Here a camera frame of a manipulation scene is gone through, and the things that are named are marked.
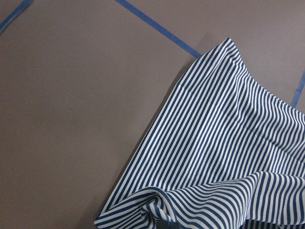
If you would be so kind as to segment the navy white striped polo shirt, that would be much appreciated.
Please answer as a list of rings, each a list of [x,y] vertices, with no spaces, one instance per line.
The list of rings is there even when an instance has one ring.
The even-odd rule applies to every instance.
[[[302,229],[305,116],[227,38],[179,79],[96,217],[100,229]]]

